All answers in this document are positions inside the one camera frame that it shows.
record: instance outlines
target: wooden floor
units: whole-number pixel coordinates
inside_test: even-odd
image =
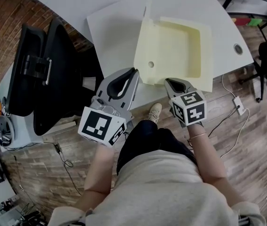
[[[263,42],[257,27],[239,27],[254,57],[258,56],[258,47]],[[239,96],[243,105],[250,110],[249,121],[243,129],[236,148],[222,159],[228,170],[228,177],[233,186],[249,201],[261,207],[263,215],[267,218],[267,87],[265,87],[264,100],[257,103],[255,95],[259,93],[259,81],[239,85],[239,78],[246,78],[253,73],[253,67],[247,66],[224,76],[224,84]],[[205,93],[208,103],[208,118],[204,122],[205,129],[210,132],[222,119],[234,109],[233,96],[221,84],[221,76],[213,81],[213,92]],[[159,120],[159,127],[169,128],[174,135],[183,142],[188,137],[187,129],[182,129],[178,121],[169,112],[168,100],[161,100],[163,111]],[[133,110],[134,124],[147,117],[151,105]],[[210,136],[218,154],[222,155],[235,143],[239,129],[247,118],[247,112],[239,116],[235,113],[224,121]],[[95,144],[87,141],[77,134],[77,127],[60,134],[48,136],[46,140],[58,142],[63,150],[64,157],[72,160],[74,167],[69,172],[79,191],[83,191],[84,181],[89,164],[95,150]],[[116,145],[115,160],[124,143],[122,136]],[[21,184],[42,210],[47,218],[53,208],[62,205],[72,205],[79,194],[66,173],[59,155],[52,144],[35,145],[18,152],[13,152],[21,176]],[[28,196],[19,188],[19,176],[16,162],[11,153],[4,153],[2,160],[10,173],[10,181],[15,191],[20,194],[21,201],[30,202]]]

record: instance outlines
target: white sweatshirt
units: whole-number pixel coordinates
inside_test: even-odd
[[[48,226],[68,225],[263,226],[266,222],[254,203],[229,207],[186,156],[158,150],[124,165],[115,188],[93,211],[56,208]]]

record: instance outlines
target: red object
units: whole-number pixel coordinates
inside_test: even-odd
[[[247,25],[251,21],[250,18],[236,18],[235,25],[242,26]]]

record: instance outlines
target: marker cube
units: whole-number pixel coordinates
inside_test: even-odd
[[[112,147],[126,130],[124,118],[85,107],[80,120],[78,134],[88,140]]]
[[[200,90],[182,94],[169,101],[176,116],[185,126],[207,118],[207,103]]]

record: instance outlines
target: person's left arm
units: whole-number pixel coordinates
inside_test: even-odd
[[[73,206],[84,212],[96,208],[110,194],[114,149],[98,145],[88,170],[85,190]]]

